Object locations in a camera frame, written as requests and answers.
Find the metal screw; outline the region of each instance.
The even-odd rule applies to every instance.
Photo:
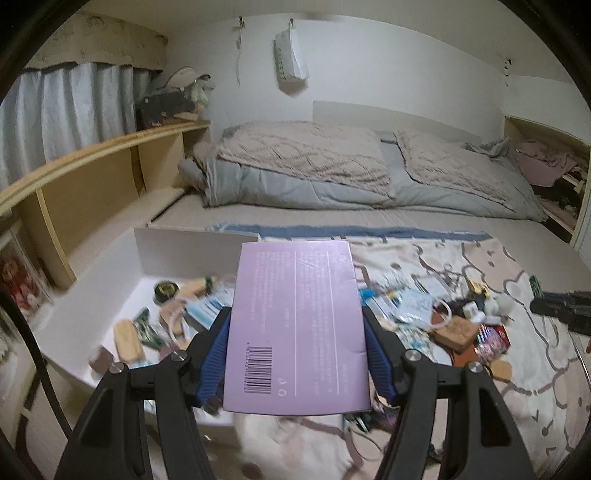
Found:
[[[185,350],[175,350],[170,354],[170,359],[173,362],[184,362],[187,359],[187,352]]]
[[[468,362],[468,369],[472,373],[479,374],[480,372],[482,372],[482,370],[484,368],[482,367],[481,363],[476,362],[476,361],[472,361],[472,362]]]
[[[125,364],[123,362],[115,362],[113,365],[109,367],[109,372],[112,374],[120,374],[125,368]]]
[[[418,350],[407,350],[404,352],[404,356],[411,362],[418,362],[423,357],[423,354]]]

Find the small container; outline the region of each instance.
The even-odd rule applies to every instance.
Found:
[[[176,292],[178,292],[178,285],[175,282],[169,280],[160,281],[154,286],[155,302],[160,305],[173,298]]]

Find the blue gripper pad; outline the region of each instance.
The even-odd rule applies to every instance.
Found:
[[[200,405],[212,398],[217,390],[224,372],[226,371],[226,350],[228,348],[228,334],[230,332],[230,315],[224,320],[212,346],[201,365],[199,387],[195,393]]]
[[[378,338],[365,318],[363,319],[363,329],[365,330],[369,373],[378,394],[391,401],[396,396],[396,389],[392,383],[392,365],[390,365]]]

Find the light blue curtain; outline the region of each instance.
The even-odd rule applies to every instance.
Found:
[[[0,105],[0,188],[87,145],[135,132],[150,72],[85,63],[20,75]]]

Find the cable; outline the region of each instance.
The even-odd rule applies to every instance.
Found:
[[[21,459],[12,450],[4,432],[0,429],[0,478],[13,480],[35,480],[32,473],[27,470]]]
[[[60,424],[64,435],[66,438],[69,438],[72,433],[72,427],[70,427],[70,424],[64,415],[64,411],[61,409],[61,405],[57,401],[56,392],[53,390],[53,385],[51,384],[51,379],[47,373],[47,367],[41,351],[39,350],[39,345],[37,345],[35,336],[25,320],[25,317],[22,316],[17,304],[14,303],[14,300],[4,288],[0,288],[0,308],[7,313],[14,326],[17,328],[18,333],[21,334],[22,340],[33,358],[33,363],[35,363],[35,368],[37,369],[37,374],[41,380],[41,385],[43,386],[49,406],[53,410],[53,414],[56,416],[57,422]]]

